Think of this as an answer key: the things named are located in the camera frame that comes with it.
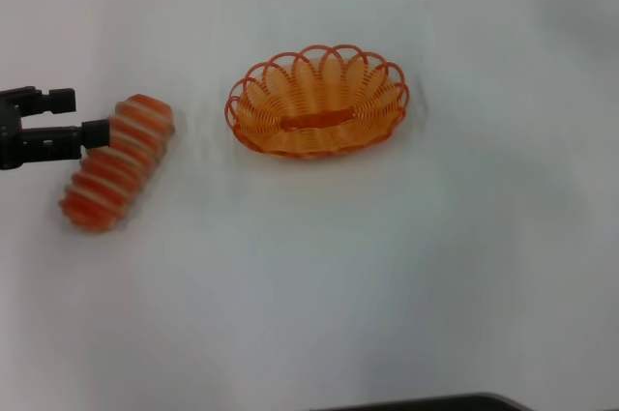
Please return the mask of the orange striped bread loaf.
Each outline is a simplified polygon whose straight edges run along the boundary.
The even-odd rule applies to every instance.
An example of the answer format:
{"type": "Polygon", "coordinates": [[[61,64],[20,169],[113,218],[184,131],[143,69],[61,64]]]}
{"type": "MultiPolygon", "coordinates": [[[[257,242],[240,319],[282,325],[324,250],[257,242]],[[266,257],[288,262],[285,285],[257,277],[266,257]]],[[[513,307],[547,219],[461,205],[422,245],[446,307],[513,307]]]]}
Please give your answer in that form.
{"type": "Polygon", "coordinates": [[[109,231],[128,215],[175,134],[172,108],[142,94],[118,102],[108,122],[110,144],[88,151],[59,201],[88,232],[109,231]]]}

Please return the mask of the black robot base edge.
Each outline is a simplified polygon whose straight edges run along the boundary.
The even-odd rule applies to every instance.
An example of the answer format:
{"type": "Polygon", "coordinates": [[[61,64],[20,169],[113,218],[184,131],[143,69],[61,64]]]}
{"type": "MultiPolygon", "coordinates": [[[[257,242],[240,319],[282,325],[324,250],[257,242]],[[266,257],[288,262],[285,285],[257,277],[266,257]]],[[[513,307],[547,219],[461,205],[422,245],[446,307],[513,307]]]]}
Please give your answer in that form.
{"type": "Polygon", "coordinates": [[[492,393],[433,396],[310,411],[534,411],[511,398],[492,393]]]}

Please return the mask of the orange woven plastic basket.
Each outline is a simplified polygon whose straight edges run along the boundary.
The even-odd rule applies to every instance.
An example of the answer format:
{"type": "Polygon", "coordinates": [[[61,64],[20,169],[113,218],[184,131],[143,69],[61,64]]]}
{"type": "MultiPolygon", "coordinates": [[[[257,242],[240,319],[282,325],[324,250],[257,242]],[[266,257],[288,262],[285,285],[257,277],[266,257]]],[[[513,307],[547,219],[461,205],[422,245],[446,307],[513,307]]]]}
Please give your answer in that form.
{"type": "Polygon", "coordinates": [[[397,64],[352,44],[316,44],[252,66],[231,88],[224,117],[256,153],[317,159],[385,141],[410,101],[397,64]]]}

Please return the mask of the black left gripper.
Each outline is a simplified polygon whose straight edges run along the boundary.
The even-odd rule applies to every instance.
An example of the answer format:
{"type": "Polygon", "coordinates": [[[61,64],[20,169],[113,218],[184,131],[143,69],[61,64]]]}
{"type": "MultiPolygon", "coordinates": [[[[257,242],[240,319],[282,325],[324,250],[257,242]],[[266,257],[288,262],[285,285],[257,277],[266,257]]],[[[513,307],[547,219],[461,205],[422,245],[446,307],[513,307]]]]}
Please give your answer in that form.
{"type": "Polygon", "coordinates": [[[33,86],[0,91],[0,170],[19,168],[24,161],[80,160],[82,149],[110,144],[107,119],[78,127],[33,128],[22,131],[21,117],[50,112],[76,112],[72,88],[44,93],[33,86]]]}

